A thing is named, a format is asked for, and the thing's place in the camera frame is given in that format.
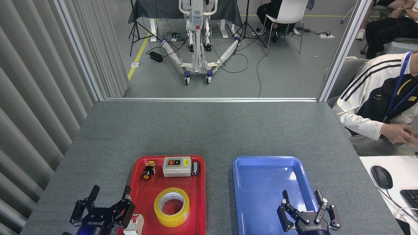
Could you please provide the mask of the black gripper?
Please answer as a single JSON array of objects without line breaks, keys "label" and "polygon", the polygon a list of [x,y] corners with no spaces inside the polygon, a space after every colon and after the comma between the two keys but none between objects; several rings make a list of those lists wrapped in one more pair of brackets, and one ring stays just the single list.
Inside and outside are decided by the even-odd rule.
[{"label": "black gripper", "polygon": [[[100,191],[98,185],[94,185],[88,197],[84,200],[78,200],[70,217],[70,223],[75,226],[81,226],[78,235],[110,235],[115,226],[127,228],[135,210],[130,192],[131,187],[125,186],[122,198],[111,207],[111,215],[96,217],[94,201]],[[88,216],[82,219],[84,210],[87,208]]]},{"label": "black gripper", "polygon": [[[330,204],[326,199],[324,199],[319,189],[315,190],[314,194],[318,202],[319,209],[317,213],[301,213],[302,218],[309,220],[309,223],[305,224],[301,219],[300,211],[290,204],[287,190],[283,190],[283,200],[277,209],[277,214],[284,232],[288,232],[296,226],[298,235],[330,235],[329,229],[337,231],[341,228],[341,222],[336,206],[334,204]],[[328,212],[329,214],[329,223],[323,219],[325,212]],[[288,220],[286,213],[295,220],[294,223]]]}]

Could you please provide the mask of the person's right hand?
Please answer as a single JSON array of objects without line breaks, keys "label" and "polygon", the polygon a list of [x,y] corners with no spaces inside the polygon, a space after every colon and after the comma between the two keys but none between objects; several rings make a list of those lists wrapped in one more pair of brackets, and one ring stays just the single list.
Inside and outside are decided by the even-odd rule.
[{"label": "person's right hand", "polygon": [[383,124],[380,134],[393,143],[402,143],[417,149],[417,132],[410,124]]}]

